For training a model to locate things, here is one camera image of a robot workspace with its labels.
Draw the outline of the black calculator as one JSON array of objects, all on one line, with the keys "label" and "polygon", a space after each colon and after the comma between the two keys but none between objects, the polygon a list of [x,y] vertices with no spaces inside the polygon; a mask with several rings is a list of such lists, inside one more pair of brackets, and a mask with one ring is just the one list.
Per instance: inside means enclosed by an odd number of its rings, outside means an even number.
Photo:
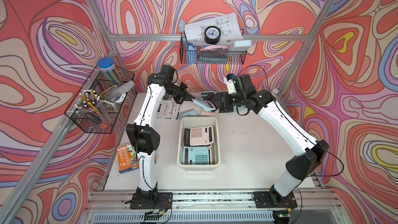
[{"label": "black calculator", "polygon": [[184,135],[183,135],[183,143],[184,146],[190,147],[190,129],[185,128],[184,130]]},{"label": "black calculator", "polygon": [[233,113],[234,106],[222,106],[219,108],[219,113]]}]

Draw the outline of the cream plastic storage box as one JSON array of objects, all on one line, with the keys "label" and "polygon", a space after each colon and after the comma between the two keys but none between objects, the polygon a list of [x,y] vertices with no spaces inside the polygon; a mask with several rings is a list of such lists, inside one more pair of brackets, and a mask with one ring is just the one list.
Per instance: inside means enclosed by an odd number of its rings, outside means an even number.
[{"label": "cream plastic storage box", "polygon": [[184,117],[180,122],[177,165],[186,171],[212,171],[221,164],[215,117]]}]

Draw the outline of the light blue calculator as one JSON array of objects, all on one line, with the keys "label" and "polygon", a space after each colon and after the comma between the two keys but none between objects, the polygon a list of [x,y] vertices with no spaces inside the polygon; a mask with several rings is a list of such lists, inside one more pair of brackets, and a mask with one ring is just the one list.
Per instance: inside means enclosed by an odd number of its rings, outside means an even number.
[{"label": "light blue calculator", "polygon": [[182,118],[185,118],[185,117],[194,117],[194,116],[197,116],[197,115],[198,114],[197,114],[196,110],[191,108],[191,109],[179,112],[178,119],[182,119]]}]

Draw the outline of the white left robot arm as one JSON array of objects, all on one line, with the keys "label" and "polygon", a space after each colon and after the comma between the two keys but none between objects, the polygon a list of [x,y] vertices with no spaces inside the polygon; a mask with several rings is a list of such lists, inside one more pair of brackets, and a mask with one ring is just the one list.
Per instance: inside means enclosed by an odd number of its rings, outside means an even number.
[{"label": "white left robot arm", "polygon": [[133,124],[128,124],[126,133],[134,146],[139,162],[140,184],[133,202],[142,201],[154,205],[159,200],[157,180],[154,173],[155,152],[160,145],[160,135],[154,128],[157,110],[163,97],[172,96],[177,104],[191,101],[193,96],[184,83],[173,82],[176,70],[163,65],[161,71],[148,77],[148,89],[141,110]]}]

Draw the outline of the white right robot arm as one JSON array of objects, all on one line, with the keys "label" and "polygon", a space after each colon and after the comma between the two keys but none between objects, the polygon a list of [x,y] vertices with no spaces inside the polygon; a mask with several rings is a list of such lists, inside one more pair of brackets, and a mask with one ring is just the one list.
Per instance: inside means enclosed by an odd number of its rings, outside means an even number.
[{"label": "white right robot arm", "polygon": [[329,144],[316,140],[301,128],[277,102],[268,90],[257,91],[247,74],[224,78],[226,92],[216,93],[210,98],[217,109],[243,106],[266,120],[287,142],[294,157],[286,162],[286,169],[270,188],[269,197],[279,205],[299,186],[324,160]]}]

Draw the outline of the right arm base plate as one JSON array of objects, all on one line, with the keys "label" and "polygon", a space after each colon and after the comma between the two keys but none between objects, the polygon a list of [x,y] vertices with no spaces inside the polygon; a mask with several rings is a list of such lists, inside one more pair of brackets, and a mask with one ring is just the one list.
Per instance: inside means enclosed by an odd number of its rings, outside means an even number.
[{"label": "right arm base plate", "polygon": [[294,193],[281,197],[278,193],[270,191],[255,191],[251,194],[257,208],[284,208],[295,209],[297,202]]}]

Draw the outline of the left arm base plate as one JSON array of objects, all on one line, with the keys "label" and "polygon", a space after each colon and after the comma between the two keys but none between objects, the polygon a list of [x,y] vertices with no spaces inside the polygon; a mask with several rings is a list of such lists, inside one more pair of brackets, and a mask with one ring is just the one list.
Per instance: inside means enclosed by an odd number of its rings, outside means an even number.
[{"label": "left arm base plate", "polygon": [[139,192],[134,193],[129,202],[130,209],[160,209],[167,210],[172,207],[173,194],[171,192]]}]

